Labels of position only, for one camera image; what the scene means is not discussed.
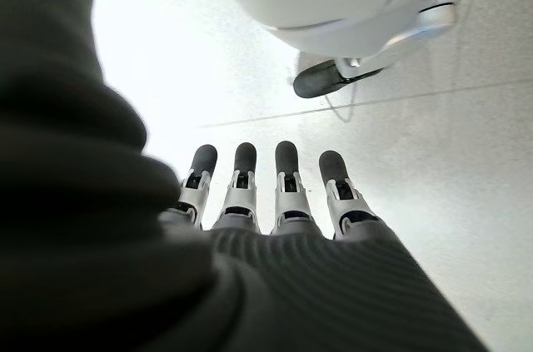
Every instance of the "floor seam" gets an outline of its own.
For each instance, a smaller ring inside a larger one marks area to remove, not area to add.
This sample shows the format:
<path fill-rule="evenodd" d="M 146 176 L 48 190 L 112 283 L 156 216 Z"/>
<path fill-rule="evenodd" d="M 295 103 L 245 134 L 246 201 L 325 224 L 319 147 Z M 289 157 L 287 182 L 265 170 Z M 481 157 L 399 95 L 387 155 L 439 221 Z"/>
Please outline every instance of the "floor seam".
<path fill-rule="evenodd" d="M 385 102 L 398 102 L 398 101 L 405 101 L 405 100 L 409 100 L 409 99 L 439 96 L 439 95 L 444 95 L 444 94 L 452 94 L 452 93 L 456 93 L 456 92 L 468 92 L 468 91 L 474 91 L 474 90 L 481 90 L 481 89 L 485 89 L 485 88 L 495 88 L 495 87 L 502 87 L 502 86 L 520 85 L 520 84 L 525 84 L 525 83 L 531 83 L 531 86 L 533 86 L 533 78 L 520 79 L 520 80 L 511 81 L 511 82 L 489 83 L 489 84 L 485 84 L 483 86 L 473 86 L 473 87 L 466 87 L 466 88 L 452 88 L 452 89 L 439 90 L 439 91 L 434 91 L 434 92 L 421 92 L 421 93 L 418 93 L 418 94 L 413 94 L 411 96 L 405 96 L 405 97 L 383 98 L 383 99 L 380 99 L 380 100 L 367 101 L 367 102 L 354 102 L 352 104 L 338 105 L 338 106 L 335 106 L 335 107 L 324 107 L 324 108 L 311 109 L 311 110 L 308 110 L 308 111 L 282 113 L 282 114 L 279 114 L 279 115 L 271 115 L 271 116 L 268 116 L 268 117 L 255 117 L 255 118 L 251 118 L 251 119 L 241 119 L 241 120 L 238 120 L 238 121 L 226 121 L 226 122 L 223 122 L 223 123 L 206 124 L 206 125 L 196 126 L 196 129 L 206 129 L 206 128 L 213 128 L 213 127 L 238 125 L 238 124 L 244 124 L 244 123 L 253 123 L 254 121 L 270 121 L 272 119 L 281 119 L 283 117 L 297 117 L 297 116 L 300 116 L 300 115 L 307 115 L 307 114 L 310 114 L 310 113 L 318 113 L 318 112 L 325 112 L 325 111 L 335 111 L 336 109 L 345 109 L 345 108 L 350 108 L 350 107 L 363 107 L 363 106 L 381 104 L 381 103 L 385 103 Z"/>

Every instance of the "robotic hand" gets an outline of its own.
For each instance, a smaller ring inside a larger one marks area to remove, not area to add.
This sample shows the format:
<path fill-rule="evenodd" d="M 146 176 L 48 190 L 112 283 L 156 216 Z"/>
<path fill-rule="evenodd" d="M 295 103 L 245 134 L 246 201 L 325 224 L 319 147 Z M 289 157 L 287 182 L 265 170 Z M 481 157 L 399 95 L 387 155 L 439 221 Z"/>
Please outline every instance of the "robotic hand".
<path fill-rule="evenodd" d="M 271 34 L 334 57 L 306 69 L 295 93 L 313 98 L 376 75 L 456 22 L 460 0 L 237 0 Z"/>

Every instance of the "gray floor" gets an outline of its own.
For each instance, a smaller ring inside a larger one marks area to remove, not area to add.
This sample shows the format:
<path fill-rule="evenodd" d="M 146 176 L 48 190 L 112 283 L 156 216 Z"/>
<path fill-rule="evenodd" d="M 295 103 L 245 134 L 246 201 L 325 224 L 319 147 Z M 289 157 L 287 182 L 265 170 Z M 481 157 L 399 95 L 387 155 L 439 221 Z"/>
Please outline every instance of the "gray floor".
<path fill-rule="evenodd" d="M 461 24 L 379 77 L 302 100 L 308 57 L 232 0 L 96 0 L 107 80 L 138 109 L 147 153 L 181 173 L 219 150 L 210 227 L 242 141 L 258 150 L 270 231 L 274 149 L 300 150 L 311 208 L 331 235 L 318 157 L 338 150 L 356 186 L 487 345 L 533 345 L 533 0 L 464 0 Z"/>

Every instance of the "black fingertip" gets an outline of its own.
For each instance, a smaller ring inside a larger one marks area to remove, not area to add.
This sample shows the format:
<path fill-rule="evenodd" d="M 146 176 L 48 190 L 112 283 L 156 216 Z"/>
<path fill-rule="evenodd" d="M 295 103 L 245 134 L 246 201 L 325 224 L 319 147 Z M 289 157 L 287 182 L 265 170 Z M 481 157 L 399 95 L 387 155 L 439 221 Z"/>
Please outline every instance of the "black fingertip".
<path fill-rule="evenodd" d="M 218 153 L 214 146 L 206 144 L 198 148 L 192 158 L 191 164 L 191 169 L 194 169 L 194 176 L 202 176 L 202 172 L 207 171 L 213 177 L 215 166 L 217 165 L 217 158 Z"/>
<path fill-rule="evenodd" d="M 256 171 L 257 151 L 253 144 L 243 142 L 237 147 L 235 151 L 235 166 L 234 171 L 241 173 L 248 173 L 249 171 Z"/>
<path fill-rule="evenodd" d="M 346 170 L 344 159 L 342 159 L 341 154 L 336 151 L 326 151 L 322 153 L 318 164 L 320 166 L 320 173 L 322 174 L 324 186 L 331 179 L 335 181 L 344 181 L 344 179 L 348 178 L 348 171 Z"/>
<path fill-rule="evenodd" d="M 298 150 L 290 141 L 282 141 L 276 147 L 276 173 L 291 175 L 298 170 Z"/>

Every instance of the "robotic finger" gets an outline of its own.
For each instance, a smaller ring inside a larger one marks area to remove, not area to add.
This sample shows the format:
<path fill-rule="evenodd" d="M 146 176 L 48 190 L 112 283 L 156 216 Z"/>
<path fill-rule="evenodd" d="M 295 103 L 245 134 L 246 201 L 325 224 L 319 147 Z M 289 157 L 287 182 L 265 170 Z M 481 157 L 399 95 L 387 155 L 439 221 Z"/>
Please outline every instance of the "robotic finger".
<path fill-rule="evenodd" d="M 191 169 L 182 182 L 180 196 L 173 208 L 159 216 L 163 223 L 193 224 L 202 228 L 202 215 L 209 197 L 209 185 L 217 165 L 217 149 L 209 144 L 197 149 Z"/>
<path fill-rule="evenodd" d="M 276 224 L 271 233 L 321 235 L 301 182 L 298 151 L 290 141 L 282 141 L 276 147 L 276 173 Z"/>
<path fill-rule="evenodd" d="M 322 153 L 319 165 L 335 229 L 334 239 L 396 239 L 392 230 L 370 209 L 363 195 L 353 186 L 341 154 L 326 151 Z"/>
<path fill-rule="evenodd" d="M 232 180 L 213 229 L 240 228 L 260 233 L 257 224 L 256 148 L 243 142 L 235 152 Z"/>

